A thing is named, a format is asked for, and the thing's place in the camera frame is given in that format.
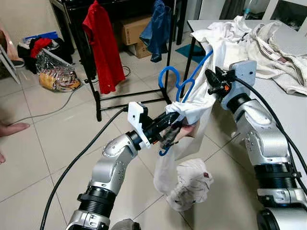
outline white towel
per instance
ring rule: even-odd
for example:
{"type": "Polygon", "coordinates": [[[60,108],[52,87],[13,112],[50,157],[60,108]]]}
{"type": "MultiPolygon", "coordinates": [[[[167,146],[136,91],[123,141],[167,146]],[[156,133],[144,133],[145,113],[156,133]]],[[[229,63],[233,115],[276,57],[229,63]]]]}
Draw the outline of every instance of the white towel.
{"type": "Polygon", "coordinates": [[[286,93],[307,95],[307,55],[287,54],[277,46],[274,35],[281,25],[259,24],[242,43],[248,58],[257,61],[256,77],[273,79],[286,93]]]}
{"type": "Polygon", "coordinates": [[[208,67],[215,66],[228,70],[230,64],[248,59],[244,44],[238,44],[242,37],[251,31],[241,16],[233,22],[212,23],[208,29],[197,30],[191,35],[199,42],[207,42],[213,49],[213,60],[208,67]]]}

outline red shirt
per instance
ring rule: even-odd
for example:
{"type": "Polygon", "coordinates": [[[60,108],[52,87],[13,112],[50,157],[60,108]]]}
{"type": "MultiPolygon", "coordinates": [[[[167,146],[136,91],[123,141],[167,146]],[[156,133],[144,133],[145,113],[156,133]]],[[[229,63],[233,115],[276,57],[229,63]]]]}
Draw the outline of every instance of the red shirt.
{"type": "Polygon", "coordinates": [[[114,92],[125,75],[109,16],[97,0],[88,9],[82,26],[93,48],[100,92],[114,92]]]}

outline blue denim shirt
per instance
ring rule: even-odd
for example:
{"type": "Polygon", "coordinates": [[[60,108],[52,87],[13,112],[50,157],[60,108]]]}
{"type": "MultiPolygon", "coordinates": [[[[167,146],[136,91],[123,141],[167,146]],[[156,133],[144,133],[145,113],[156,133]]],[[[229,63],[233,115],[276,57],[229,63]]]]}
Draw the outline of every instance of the blue denim shirt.
{"type": "Polygon", "coordinates": [[[153,5],[153,15],[140,35],[140,39],[153,54],[151,61],[162,60],[161,54],[167,53],[166,43],[169,39],[171,9],[162,0],[156,0],[153,5]]]}

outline power cord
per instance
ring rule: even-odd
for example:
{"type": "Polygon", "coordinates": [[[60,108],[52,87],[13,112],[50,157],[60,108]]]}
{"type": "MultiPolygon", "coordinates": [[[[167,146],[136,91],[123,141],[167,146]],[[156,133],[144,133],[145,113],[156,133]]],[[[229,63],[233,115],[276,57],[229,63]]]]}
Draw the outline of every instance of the power cord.
{"type": "Polygon", "coordinates": [[[86,153],[86,151],[95,143],[95,141],[98,139],[98,137],[105,131],[105,129],[111,124],[111,122],[122,112],[124,111],[128,111],[127,108],[123,108],[121,110],[119,110],[116,114],[114,114],[110,120],[108,120],[108,122],[102,127],[102,129],[96,134],[96,136],[91,140],[91,142],[79,153],[78,156],[76,156],[72,162],[67,166],[67,168],[65,169],[65,171],[62,173],[61,177],[58,179],[57,183],[55,184],[54,188],[52,189],[52,192],[49,196],[49,199],[47,201],[46,204],[46,208],[44,211],[44,215],[42,218],[42,222],[40,224],[40,230],[44,230],[45,228],[45,223],[46,223],[46,219],[47,219],[47,215],[49,212],[49,208],[51,205],[51,201],[54,197],[54,194],[56,193],[60,183],[62,182],[62,180],[64,179],[64,177],[66,176],[66,174],[68,173],[68,171],[73,167],[73,165],[76,163],[76,161],[83,155],[86,153]]]}
{"type": "MultiPolygon", "coordinates": [[[[245,81],[241,80],[240,78],[235,77],[234,78],[235,81],[241,83],[242,85],[244,85],[245,87],[247,87],[249,90],[251,90],[260,100],[261,102],[265,105],[265,107],[268,109],[268,111],[271,113],[272,117],[274,118],[277,128],[281,131],[281,133],[285,136],[285,138],[287,139],[288,142],[288,151],[289,151],[289,155],[290,155],[290,162],[292,164],[293,170],[294,172],[297,174],[297,168],[295,166],[295,162],[294,162],[294,158],[292,155],[292,151],[291,151],[291,147],[294,149],[294,151],[296,152],[302,166],[303,169],[307,175],[307,166],[306,163],[302,157],[302,154],[300,153],[300,151],[298,150],[298,148],[296,147],[296,145],[294,144],[294,142],[291,140],[291,138],[288,136],[288,134],[285,132],[282,123],[280,122],[280,120],[278,119],[276,113],[273,111],[273,109],[270,107],[270,105],[267,103],[267,101],[261,96],[261,94],[255,90],[251,85],[249,85],[248,83],[246,83],[245,81]]],[[[304,193],[307,195],[307,188],[305,187],[305,185],[303,184],[301,178],[296,177],[297,182],[299,183],[299,185],[301,186],[301,188],[304,190],[304,193]]]]}
{"type": "Polygon", "coordinates": [[[60,111],[61,109],[63,109],[63,108],[68,104],[68,102],[70,101],[72,95],[73,95],[76,91],[78,91],[82,86],[83,86],[83,85],[81,85],[78,89],[74,90],[74,91],[69,95],[67,101],[65,102],[65,104],[64,104],[60,109],[57,109],[57,110],[55,110],[55,111],[53,111],[53,112],[46,113],[46,114],[35,115],[35,116],[28,116],[28,117],[22,118],[22,119],[20,119],[20,120],[18,120],[18,121],[15,121],[15,122],[13,122],[13,123],[11,123],[11,124],[9,124],[9,125],[13,125],[13,124],[15,124],[15,123],[21,122],[21,121],[23,121],[23,120],[25,120],[25,119],[28,119],[28,118],[46,116],[46,115],[54,114],[54,113],[60,111]]]}
{"type": "Polygon", "coordinates": [[[131,70],[128,66],[123,66],[123,70],[127,71],[128,73],[124,72],[125,77],[129,76],[131,74],[131,70]]]}

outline white table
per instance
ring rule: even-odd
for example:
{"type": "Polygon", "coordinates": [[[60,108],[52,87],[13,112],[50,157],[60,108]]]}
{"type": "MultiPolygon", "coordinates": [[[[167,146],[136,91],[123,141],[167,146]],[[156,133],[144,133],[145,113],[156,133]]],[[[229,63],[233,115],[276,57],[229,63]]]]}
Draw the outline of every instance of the white table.
{"type": "MultiPolygon", "coordinates": [[[[216,21],[224,20],[188,20],[188,25],[192,31],[196,31],[206,29],[216,21]]],[[[246,24],[250,28],[256,27],[259,23],[261,20],[246,20],[246,24]]],[[[307,53],[307,39],[285,24],[282,24],[276,32],[275,39],[281,50],[287,53],[293,55],[307,53]]],[[[307,96],[286,94],[274,81],[260,78],[256,78],[254,88],[275,111],[285,131],[300,150],[304,160],[307,161],[307,96]]],[[[307,184],[307,176],[294,151],[293,155],[297,169],[303,175],[303,182],[307,184]]]]}

